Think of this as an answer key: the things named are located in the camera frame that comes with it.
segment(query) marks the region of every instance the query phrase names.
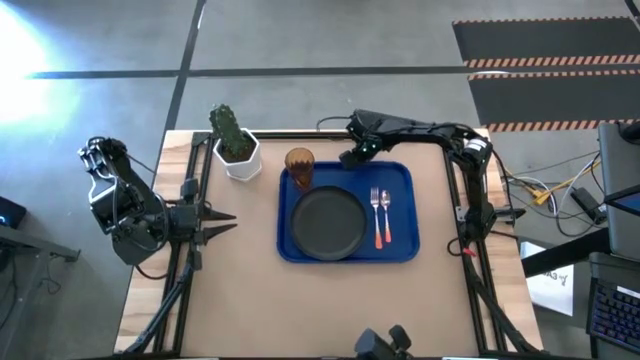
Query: concrete floor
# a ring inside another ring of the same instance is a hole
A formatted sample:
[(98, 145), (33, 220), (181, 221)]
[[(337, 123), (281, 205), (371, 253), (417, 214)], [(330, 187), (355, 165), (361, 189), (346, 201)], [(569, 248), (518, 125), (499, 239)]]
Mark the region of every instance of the concrete floor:
[[(63, 284), (40, 291), (12, 359), (69, 359), (111, 353), (131, 268), (111, 250), (88, 210), (90, 180), (76, 155), (88, 137), (113, 136), (153, 166), (175, 78), (22, 80), (30, 71), (177, 70), (195, 0), (0, 1), (0, 195), (24, 204), (26, 231), (82, 249), (78, 263), (52, 263)], [(192, 69), (304, 66), (459, 66), (451, 21), (612, 16), (622, 0), (211, 0), (201, 18)], [(464, 75), (198, 78), (186, 83), (178, 129), (208, 127), (212, 103), (228, 103), (248, 128), (309, 128), (356, 107), (429, 121), (478, 126)], [(598, 148), (595, 131), (495, 134), (513, 172)], [(562, 181), (587, 159), (536, 173)], [(140, 174), (151, 181), (144, 171)], [(52, 187), (52, 184), (64, 186)], [(589, 177), (578, 182), (600, 197)], [(568, 204), (566, 211), (578, 211)], [(529, 212), (520, 235), (568, 239)], [(585, 224), (564, 223), (566, 231)], [(576, 312), (588, 270), (578, 266)], [(547, 350), (589, 355), (574, 319), (537, 310)]]

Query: desk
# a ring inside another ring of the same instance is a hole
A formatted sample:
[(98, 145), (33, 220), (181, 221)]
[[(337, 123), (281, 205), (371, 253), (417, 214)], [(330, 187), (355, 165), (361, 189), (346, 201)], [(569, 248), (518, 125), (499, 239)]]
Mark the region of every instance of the desk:
[[(167, 133), (165, 137), (156, 176), (155, 190), (166, 199), (178, 197), (180, 185), (184, 180), (192, 134), (192, 131), (172, 131)], [(307, 141), (304, 144), (314, 151), (317, 160), (337, 159), (337, 154), (349, 146), (352, 146), (350, 142), (329, 143), (328, 140), (322, 140), (321, 142), (324, 142), (325, 145), (316, 144), (312, 141)], [(358, 336), (358, 334), (352, 334), (354, 331), (361, 332), (366, 326), (371, 326), (380, 333), (386, 333), (386, 330), (395, 322), (404, 325), (409, 335), (413, 337), (414, 346), (411, 350), (416, 356), (476, 355), (477, 349), (475, 348), (473, 338), (473, 327), (470, 325), (470, 320), (468, 320), (470, 313), (469, 300), (464, 286), (461, 285), (464, 284), (462, 264), (459, 259), (446, 255), (444, 249), (446, 242), (455, 237), (455, 225), (453, 212), (451, 210), (448, 184), (446, 175), (444, 174), (442, 151), (436, 145), (401, 144), (396, 147), (393, 152), (380, 154), (377, 158), (379, 160), (396, 161), (402, 158), (401, 161), (409, 167), (412, 173), (422, 243), (420, 253), (414, 260), (406, 264), (381, 264), (356, 267), (353, 265), (324, 264), (296, 265), (286, 263), (279, 258), (273, 258), (274, 256), (277, 257), (275, 243), (269, 242), (266, 243), (266, 245), (259, 242), (252, 243), (253, 247), (258, 246), (259, 250), (263, 251), (265, 258), (269, 258), (267, 261), (268, 265), (263, 264), (262, 259), (254, 258), (258, 259), (255, 261), (261, 262), (255, 265), (255, 268), (264, 266), (268, 268), (269, 271), (277, 272), (279, 277), (286, 277), (287, 281), (294, 282), (296, 286), (306, 286), (305, 284), (311, 282), (314, 284), (314, 287), (318, 287), (321, 290), (334, 289), (351, 295), (349, 292), (353, 291), (351, 289), (352, 285), (362, 284), (362, 282), (387, 280), (391, 281), (393, 285), (393, 281), (397, 280), (397, 278), (393, 277), (395, 273), (402, 275), (403, 278), (410, 277), (413, 278), (414, 281), (423, 281), (425, 284), (424, 288), (418, 286), (407, 289), (400, 288), (406, 291), (405, 293), (409, 295), (407, 296), (408, 298), (419, 296), (420, 301), (415, 302), (415, 299), (400, 300), (400, 305), (396, 304), (396, 308), (393, 309), (393, 311), (381, 311), (381, 315), (375, 313), (375, 316), (372, 316), (373, 310), (370, 306), (380, 306), (380, 304), (376, 302), (377, 297), (371, 297), (366, 304), (358, 303), (356, 306), (356, 302), (352, 301), (352, 297), (347, 296), (344, 299), (344, 303), (350, 311), (351, 315), (349, 316), (353, 316), (352, 320), (355, 322), (355, 325), (353, 325), (353, 328), (350, 328), (352, 325), (349, 322), (344, 322), (331, 330), (320, 329), (322, 326), (318, 328), (320, 330), (314, 329), (312, 325), (305, 327), (304, 325), (309, 323), (305, 323), (304, 319), (300, 320), (299, 317), (303, 314), (309, 315), (309, 313), (311, 313), (307, 320), (322, 323), (326, 317), (331, 317), (329, 313), (322, 312), (333, 309), (332, 306), (334, 306), (335, 303), (332, 302), (331, 299), (339, 295), (337, 292), (333, 293), (334, 296), (326, 302), (314, 303), (314, 306), (317, 307), (315, 310), (320, 312), (315, 315), (313, 311), (304, 312), (294, 309), (294, 307), (297, 307), (294, 306), (294, 302), (288, 303), (287, 306), (283, 307), (271, 306), (269, 308), (271, 312), (252, 312), (252, 302), (254, 305), (258, 304), (261, 306), (263, 303), (271, 305), (276, 303), (269, 292), (270, 289), (277, 288), (279, 291), (287, 291), (285, 289), (287, 287), (279, 283), (268, 285), (269, 281), (267, 280), (263, 282), (258, 281), (257, 275), (251, 274), (252, 267), (248, 266), (250, 263), (247, 263), (247, 266), (239, 267), (237, 263), (233, 262), (233, 260), (247, 260), (243, 257), (244, 255), (241, 255), (238, 251), (241, 248), (239, 244), (242, 244), (238, 242), (238, 239), (253, 239), (249, 237), (249, 235), (255, 236), (260, 234), (260, 226), (251, 226), (246, 223), (246, 214), (253, 209), (265, 207), (265, 204), (268, 204), (269, 208), (274, 205), (277, 207), (277, 203), (273, 204), (272, 201), (277, 198), (277, 190), (275, 190), (277, 189), (277, 183), (274, 185), (265, 183), (265, 181), (272, 181), (272, 179), (277, 178), (282, 171), (282, 162), (286, 152), (280, 153), (284, 150), (285, 146), (263, 146), (263, 173), (259, 176), (261, 180), (256, 178), (258, 181), (252, 181), (248, 184), (230, 183), (231, 180), (227, 179), (224, 172), (221, 171), (221, 163), (217, 159), (214, 159), (207, 199), (211, 201), (217, 210), (238, 215), (239, 227), (214, 238), (203, 251), (204, 269), (194, 277), (189, 302), (189, 312), (187, 314), (187, 326), (182, 344), (182, 355), (347, 356), (352, 355), (353, 344)], [(423, 158), (422, 155), (417, 157), (411, 156), (416, 153), (416, 150), (424, 153), (425, 157)], [(506, 199), (500, 185), (500, 177), (495, 161), (492, 161), (489, 166), (488, 179), (490, 201), (497, 207), (503, 206), (506, 203)], [(419, 186), (418, 184), (429, 184), (429, 186)], [(221, 186), (225, 187), (225, 191), (216, 192), (216, 189), (220, 189)], [(428, 188), (429, 191), (424, 192), (424, 190), (419, 190), (425, 188)], [(250, 194), (250, 196), (255, 198), (255, 201), (252, 203), (230, 201), (233, 199), (233, 196), (241, 196), (240, 194), (242, 193)], [(251, 220), (259, 221), (256, 220), (255, 216), (250, 218), (250, 221)], [(271, 230), (275, 228), (275, 223), (271, 224), (271, 221), (269, 221), (263, 225), (263, 227), (268, 226), (271, 226), (271, 229), (265, 231), (269, 234), (269, 237), (273, 238), (275, 232), (271, 234)], [(511, 231), (504, 225), (496, 225), (496, 230)], [(487, 238), (486, 243), (500, 306), (525, 338), (534, 346), (542, 348), (542, 342), (515, 242), (513, 239), (492, 234)], [(242, 254), (244, 254), (245, 251), (249, 250), (245, 248), (242, 250)], [(433, 266), (430, 268), (430, 271), (424, 271), (425, 269), (421, 268), (421, 266), (426, 266), (424, 265), (427, 263), (425, 261), (425, 259), (427, 259), (426, 257), (428, 257), (430, 262), (437, 264), (437, 266), (433, 265), (435, 269), (442, 272), (433, 271)], [(142, 268), (154, 275), (164, 273), (166, 271), (168, 258), (169, 249), (163, 249), (145, 261), (142, 264)], [(323, 267), (321, 270), (316, 269), (322, 272), (322, 276), (314, 273), (312, 266)], [(359, 280), (358, 282), (350, 283), (340, 278), (341, 274), (346, 271), (345, 266), (349, 266), (348, 271), (352, 272), (350, 276), (357, 278)], [(268, 279), (269, 274), (262, 275)], [(237, 276), (238, 281), (229, 281), (229, 277), (235, 276)], [(332, 285), (329, 285), (330, 282), (327, 281), (327, 277), (330, 278)], [(451, 294), (455, 294), (455, 297), (443, 298), (439, 297), (438, 294), (429, 293), (430, 284), (434, 283), (437, 285), (443, 283), (444, 281), (442, 279), (447, 279), (448, 282), (455, 283), (455, 286), (450, 286), (446, 289), (443, 287), (442, 289), (443, 291), (446, 290), (451, 292)], [(243, 281), (252, 282), (251, 287), (238, 285), (238, 283)], [(220, 287), (236, 295), (244, 294), (246, 296), (232, 298), (229, 294), (216, 291), (219, 290)], [(256, 294), (260, 292), (251, 292), (249, 289), (253, 290), (255, 287), (260, 288), (264, 299), (254, 298)], [(162, 281), (147, 280), (136, 272), (133, 273), (120, 331), (116, 341), (116, 350), (122, 350), (131, 344), (140, 331), (147, 325), (147, 322), (155, 313), (160, 303), (162, 289)], [(359, 290), (366, 294), (368, 288), (363, 287)], [(322, 295), (329, 296), (332, 294), (323, 293)], [(292, 293), (285, 294), (285, 301), (288, 297), (292, 296), (294, 296)], [(420, 308), (407, 308), (407, 306), (414, 304), (412, 301), (414, 301), (416, 305), (420, 304)], [(456, 304), (459, 303), (460, 306), (453, 306), (455, 304), (452, 304), (452, 302)], [(491, 338), (490, 317), (487, 316), (486, 311), (483, 311), (483, 314), (485, 333), (487, 334), (488, 343), (491, 348), (494, 340)], [(432, 319), (438, 323), (422, 326), (424, 322), (419, 321), (422, 318)], [(265, 329), (273, 328), (274, 325), (265, 325), (264, 322), (274, 321), (274, 319), (280, 319), (275, 322), (275, 330), (272, 332), (268, 330), (265, 331)], [(295, 346), (289, 346), (283, 350), (281, 347), (276, 347), (273, 349), (269, 348), (267, 349), (267, 353), (264, 353), (264, 347), (268, 347), (268, 344), (265, 344), (259, 338), (267, 337), (277, 341), (277, 336), (280, 334), (273, 334), (273, 332), (292, 330), (290, 328), (283, 329), (279, 327), (280, 323), (292, 325), (296, 324), (297, 320), (300, 320), (300, 326), (293, 329), (295, 331), (287, 333), (286, 335), (298, 336), (298, 334), (303, 334), (303, 336), (306, 337), (313, 337), (317, 330), (319, 332), (333, 331), (334, 333), (340, 333), (341, 336), (338, 336), (338, 339), (330, 339), (330, 344), (322, 344), (326, 342), (327, 339), (319, 339), (314, 341), (313, 344), (307, 344), (308, 347), (306, 348), (296, 349)], [(175, 315), (170, 316), (169, 330), (165, 344), (171, 344), (170, 339), (173, 339), (172, 331), (174, 330), (174, 325)], [(438, 331), (438, 329), (443, 328), (453, 329), (453, 332)], [(248, 336), (251, 337), (250, 341), (252, 344), (256, 345), (256, 349), (260, 348), (262, 353), (254, 353), (254, 349), (246, 345)]]

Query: computer monitor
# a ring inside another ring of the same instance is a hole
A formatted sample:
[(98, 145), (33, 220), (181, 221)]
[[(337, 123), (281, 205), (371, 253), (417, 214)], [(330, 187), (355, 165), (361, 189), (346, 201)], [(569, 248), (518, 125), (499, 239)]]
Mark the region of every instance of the computer monitor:
[(640, 185), (607, 195), (604, 203), (640, 216)]

